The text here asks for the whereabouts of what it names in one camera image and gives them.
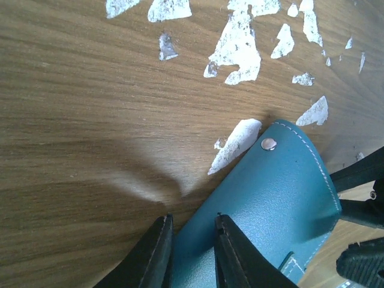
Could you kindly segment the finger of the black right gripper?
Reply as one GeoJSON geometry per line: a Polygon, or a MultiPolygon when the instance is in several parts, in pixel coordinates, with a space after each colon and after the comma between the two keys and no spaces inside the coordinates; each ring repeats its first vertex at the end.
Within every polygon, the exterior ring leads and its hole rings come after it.
{"type": "Polygon", "coordinates": [[[338,193],[374,182],[375,198],[365,201],[341,202],[341,219],[363,226],[383,229],[383,148],[380,148],[353,165],[331,174],[338,193]]]}
{"type": "Polygon", "coordinates": [[[383,238],[350,244],[337,259],[336,270],[365,287],[383,287],[383,238]]]}

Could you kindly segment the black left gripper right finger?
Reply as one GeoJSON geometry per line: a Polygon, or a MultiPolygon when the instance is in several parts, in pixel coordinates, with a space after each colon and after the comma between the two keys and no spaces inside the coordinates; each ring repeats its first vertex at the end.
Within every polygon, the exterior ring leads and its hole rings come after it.
{"type": "Polygon", "coordinates": [[[226,214],[215,218],[217,287],[296,287],[270,264],[226,214]]]}

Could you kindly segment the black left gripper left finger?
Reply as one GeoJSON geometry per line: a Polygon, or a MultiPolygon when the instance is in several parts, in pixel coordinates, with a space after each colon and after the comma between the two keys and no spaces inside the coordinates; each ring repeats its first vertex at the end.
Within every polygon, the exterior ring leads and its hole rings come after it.
{"type": "Polygon", "coordinates": [[[171,287],[173,215],[158,217],[122,262],[95,287],[171,287]]]}

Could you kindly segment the teal leather card holder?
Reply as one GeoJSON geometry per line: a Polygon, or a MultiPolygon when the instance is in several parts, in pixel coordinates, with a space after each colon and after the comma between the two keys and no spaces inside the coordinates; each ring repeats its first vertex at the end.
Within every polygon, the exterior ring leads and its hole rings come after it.
{"type": "Polygon", "coordinates": [[[173,287],[215,287],[218,214],[228,215],[264,258],[298,283],[334,229],[341,205],[313,143],[279,119],[178,232],[173,287]]]}

